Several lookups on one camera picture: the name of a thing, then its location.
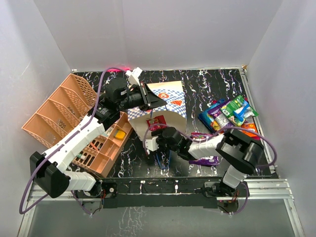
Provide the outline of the green snack pack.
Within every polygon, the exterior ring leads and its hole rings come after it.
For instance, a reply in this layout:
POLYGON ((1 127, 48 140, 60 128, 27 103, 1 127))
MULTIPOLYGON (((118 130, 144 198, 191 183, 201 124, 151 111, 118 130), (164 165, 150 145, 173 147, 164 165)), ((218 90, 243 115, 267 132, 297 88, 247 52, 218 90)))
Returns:
POLYGON ((242 126, 247 118, 258 116, 258 113, 241 95, 221 106, 220 111, 235 126, 242 126))

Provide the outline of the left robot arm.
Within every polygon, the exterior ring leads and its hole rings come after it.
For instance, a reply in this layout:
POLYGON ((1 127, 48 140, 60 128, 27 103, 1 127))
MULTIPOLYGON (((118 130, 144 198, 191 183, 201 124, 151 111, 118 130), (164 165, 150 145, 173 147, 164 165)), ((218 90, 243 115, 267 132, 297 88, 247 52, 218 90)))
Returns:
POLYGON ((108 130, 122 111, 137 107, 145 112, 166 104, 146 83, 136 82, 128 86, 123 78, 112 79, 97 106, 79 125, 52 148, 30 156, 31 179, 51 198, 59 197, 66 190, 86 191, 91 197, 97 197, 102 191, 101 183, 87 172, 68 172, 69 164, 93 139, 108 130))

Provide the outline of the blue snack bar wrapper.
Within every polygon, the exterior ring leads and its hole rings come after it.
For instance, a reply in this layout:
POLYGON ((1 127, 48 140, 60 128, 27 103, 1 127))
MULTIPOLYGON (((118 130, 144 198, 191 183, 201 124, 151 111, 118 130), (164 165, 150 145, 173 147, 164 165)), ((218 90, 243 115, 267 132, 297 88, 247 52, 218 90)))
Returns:
POLYGON ((247 101, 244 101, 239 109, 233 111, 233 114, 239 121, 244 121, 244 114, 245 112, 247 112, 248 108, 249 103, 247 101))

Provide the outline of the blue Slendy candy bag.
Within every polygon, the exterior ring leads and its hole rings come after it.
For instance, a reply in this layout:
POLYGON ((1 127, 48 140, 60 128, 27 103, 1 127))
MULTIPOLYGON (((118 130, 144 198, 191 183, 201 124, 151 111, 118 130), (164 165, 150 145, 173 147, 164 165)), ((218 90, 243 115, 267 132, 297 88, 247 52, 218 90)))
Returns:
POLYGON ((208 113, 208 111, 212 110, 213 108, 221 105, 225 102, 225 99, 215 100, 211 103, 211 106, 203 111, 202 113, 198 114, 198 119, 208 128, 211 134, 215 133, 217 130, 220 129, 219 124, 215 121, 215 119, 208 113))

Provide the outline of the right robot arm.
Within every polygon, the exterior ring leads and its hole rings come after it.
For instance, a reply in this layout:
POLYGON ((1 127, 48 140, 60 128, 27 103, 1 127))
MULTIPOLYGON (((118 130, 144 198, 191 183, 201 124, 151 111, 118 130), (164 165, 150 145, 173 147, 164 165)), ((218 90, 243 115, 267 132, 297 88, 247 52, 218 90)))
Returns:
POLYGON ((219 183, 206 188, 210 196, 232 196, 247 175, 255 172, 264 155, 264 146, 236 128, 226 130, 204 141, 186 138, 174 127, 158 132, 156 144, 161 150, 177 153, 184 160, 192 161, 206 157, 222 157, 230 166, 219 183))

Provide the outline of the purple snack bag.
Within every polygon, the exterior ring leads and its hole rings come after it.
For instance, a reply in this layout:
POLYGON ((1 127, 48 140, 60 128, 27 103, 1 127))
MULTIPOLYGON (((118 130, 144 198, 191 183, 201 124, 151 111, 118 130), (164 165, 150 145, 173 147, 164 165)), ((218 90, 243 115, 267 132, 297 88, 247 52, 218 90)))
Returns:
POLYGON ((229 104, 229 100, 223 102, 222 104, 212 108, 208 111, 208 114, 214 118, 214 120, 218 123, 218 125, 222 128, 225 126, 233 126, 233 123, 222 113, 221 108, 227 104, 229 104))

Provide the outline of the dark purple chocolate pack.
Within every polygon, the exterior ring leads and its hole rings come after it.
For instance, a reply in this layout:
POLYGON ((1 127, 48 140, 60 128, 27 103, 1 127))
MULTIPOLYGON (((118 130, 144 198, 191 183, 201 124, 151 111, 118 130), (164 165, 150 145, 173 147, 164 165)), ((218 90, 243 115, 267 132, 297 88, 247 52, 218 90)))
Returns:
MULTIPOLYGON (((204 141, 209 138, 207 134, 204 133, 191 133, 191 138, 193 138, 195 141, 204 141)), ((196 165, 201 165, 201 166, 217 166, 220 164, 219 158, 217 156, 212 156, 212 157, 205 157, 205 158, 200 158, 197 160, 190 160, 189 164, 196 164, 196 165)))

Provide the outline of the blue checkered paper bag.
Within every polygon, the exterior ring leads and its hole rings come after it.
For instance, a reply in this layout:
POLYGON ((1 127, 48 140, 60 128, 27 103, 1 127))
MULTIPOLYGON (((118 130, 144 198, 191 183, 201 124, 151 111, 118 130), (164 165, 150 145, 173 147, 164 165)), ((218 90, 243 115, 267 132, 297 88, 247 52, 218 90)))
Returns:
POLYGON ((167 104, 145 112, 137 107, 128 110, 128 121, 139 139, 150 139, 151 132, 161 127, 160 123, 186 132, 187 115, 182 82, 150 83, 148 87, 167 104))

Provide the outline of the pink chips bag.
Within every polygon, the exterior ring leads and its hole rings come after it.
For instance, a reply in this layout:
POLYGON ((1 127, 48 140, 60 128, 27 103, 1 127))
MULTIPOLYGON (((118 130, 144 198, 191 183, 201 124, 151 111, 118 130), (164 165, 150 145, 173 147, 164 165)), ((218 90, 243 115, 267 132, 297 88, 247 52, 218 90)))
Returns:
POLYGON ((257 132, 253 122, 246 122, 249 117, 257 116, 257 113, 252 109, 248 102, 243 97, 237 99, 227 100, 212 108, 207 114, 210 116, 210 125, 214 132, 223 127, 237 126, 245 128, 246 131, 242 133, 249 137, 258 140, 259 137, 250 131, 257 132))

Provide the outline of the orange snack bag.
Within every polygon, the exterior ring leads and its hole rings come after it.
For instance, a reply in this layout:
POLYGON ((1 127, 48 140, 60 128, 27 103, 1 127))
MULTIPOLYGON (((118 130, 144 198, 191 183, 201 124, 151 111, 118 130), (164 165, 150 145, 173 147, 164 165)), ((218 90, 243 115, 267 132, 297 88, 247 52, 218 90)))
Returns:
POLYGON ((251 137, 255 136, 255 134, 251 133, 250 131, 257 133, 256 126, 255 126, 255 124, 252 123, 252 122, 244 123, 244 124, 241 126, 241 128, 246 129, 246 130, 243 130, 242 132, 245 133, 245 134, 247 134, 248 136, 251 136, 251 137))

